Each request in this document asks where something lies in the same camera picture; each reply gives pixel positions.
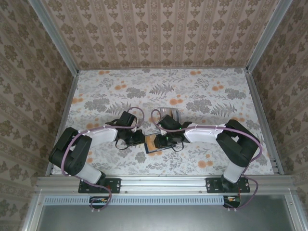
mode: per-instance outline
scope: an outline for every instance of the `floral wallpaper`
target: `floral wallpaper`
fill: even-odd
[[[294,0],[253,70],[286,174],[308,208],[308,1]]]
[[[19,230],[45,175],[72,76],[26,0],[0,1],[0,230]]]
[[[43,0],[81,70],[246,66],[279,0]]]
[[[158,107],[177,108],[181,123],[220,125],[236,119],[264,148],[247,173],[273,174],[243,69],[80,71],[66,126],[96,128],[119,118],[131,106],[145,112],[144,134],[158,132],[150,119],[150,112]],[[142,117],[137,110],[132,113]],[[167,149],[151,154],[144,145],[121,151],[114,142],[106,142],[90,149],[87,162],[110,175],[220,175],[229,159],[219,145],[205,142],[186,143],[180,152]],[[52,173],[61,171],[55,167]]]

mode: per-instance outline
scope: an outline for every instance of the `patterned wall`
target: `patterned wall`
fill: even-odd
[[[45,174],[72,76],[26,0],[0,1],[0,230],[18,230]]]
[[[80,69],[245,66],[278,0],[43,0]]]
[[[308,1],[292,2],[253,76],[284,170],[308,207]]]

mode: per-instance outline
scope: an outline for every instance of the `floral tablecloth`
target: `floral tablecloth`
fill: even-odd
[[[66,126],[98,127],[131,106],[144,110],[145,134],[157,132],[150,112],[158,107],[178,108],[181,123],[219,125],[236,119],[261,140],[264,150],[246,173],[273,174],[243,69],[80,71]],[[134,114],[141,117],[137,110]],[[220,175],[229,160],[218,145],[205,142],[185,144],[180,152],[152,154],[146,154],[143,145],[121,151],[110,142],[91,149],[87,162],[112,175]],[[61,171],[55,167],[52,173]]]

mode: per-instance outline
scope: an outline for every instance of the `gray leaf pattern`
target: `gray leaf pattern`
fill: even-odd
[[[230,79],[237,84],[230,85]],[[66,126],[79,130],[96,128],[119,118],[132,106],[145,112],[141,126],[144,134],[158,132],[150,120],[150,113],[159,107],[177,108],[181,123],[219,125],[236,119],[260,139],[264,149],[262,158],[248,168],[247,174],[272,174],[255,108],[248,94],[242,69],[80,71]],[[137,118],[142,117],[138,110],[133,109],[131,113]],[[15,132],[9,125],[3,126],[1,131],[11,136]],[[229,159],[218,145],[205,142],[185,144],[177,153],[166,149],[151,154],[145,153],[144,145],[121,151],[116,149],[114,142],[103,142],[90,148],[87,162],[111,175],[220,175]],[[55,167],[53,174],[60,173]],[[25,177],[24,171],[18,175],[19,179]]]

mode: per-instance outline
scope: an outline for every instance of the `mounting plate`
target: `mounting plate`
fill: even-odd
[[[226,191],[222,187],[221,183],[221,177],[216,177],[216,178],[206,178],[206,191],[207,193],[238,193],[239,188],[241,193],[249,193],[250,192],[250,187],[249,187],[249,182],[245,177],[239,178],[237,183],[235,184],[234,188],[230,191]]]
[[[121,178],[106,178],[104,186],[111,190],[112,193],[120,193]],[[106,190],[94,186],[90,186],[87,183],[80,181],[78,193],[108,193]]]

